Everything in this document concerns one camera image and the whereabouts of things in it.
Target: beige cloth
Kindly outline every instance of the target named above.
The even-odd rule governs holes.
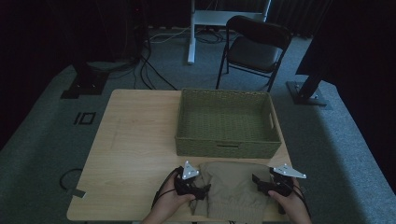
[[[270,181],[268,166],[214,161],[201,164],[200,173],[194,180],[196,187],[211,184],[211,188],[203,201],[191,203],[194,215],[251,224],[262,223],[268,197],[257,190],[251,175],[256,175],[262,181]]]

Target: wooden table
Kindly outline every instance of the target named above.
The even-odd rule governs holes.
[[[185,161],[198,167],[207,161],[245,161],[278,166],[291,164],[282,145],[271,160],[179,157],[175,134],[181,91],[115,90],[108,102],[77,189],[70,220],[142,220],[149,212],[155,192],[168,174]],[[285,220],[271,202],[264,221]],[[169,221],[211,221],[192,216],[184,204]]]

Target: green basket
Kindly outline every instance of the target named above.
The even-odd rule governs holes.
[[[182,90],[178,156],[269,159],[280,145],[268,92]]]

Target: hand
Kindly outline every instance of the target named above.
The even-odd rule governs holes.
[[[294,186],[297,186],[299,188],[297,179],[294,177],[292,180]],[[296,195],[295,192],[292,192],[291,195],[289,195],[288,197],[284,197],[273,190],[269,190],[268,194],[277,202],[279,202],[280,205],[282,205],[283,209],[285,209],[285,212],[286,214],[288,214],[292,223],[312,223],[303,201]]]
[[[176,175],[176,173],[172,174],[169,180],[165,183],[159,194],[162,196],[154,204],[148,215],[143,219],[142,224],[163,223],[166,219],[171,217],[183,203],[195,199],[193,194],[177,195],[174,184]]]

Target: person's left hand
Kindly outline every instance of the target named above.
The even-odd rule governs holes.
[[[143,219],[143,224],[159,224],[165,222],[166,219],[171,217],[177,209],[186,202],[195,199],[193,194],[177,195],[175,191],[175,176],[171,175],[169,180],[163,186],[159,195],[162,195],[154,204],[151,211]]]

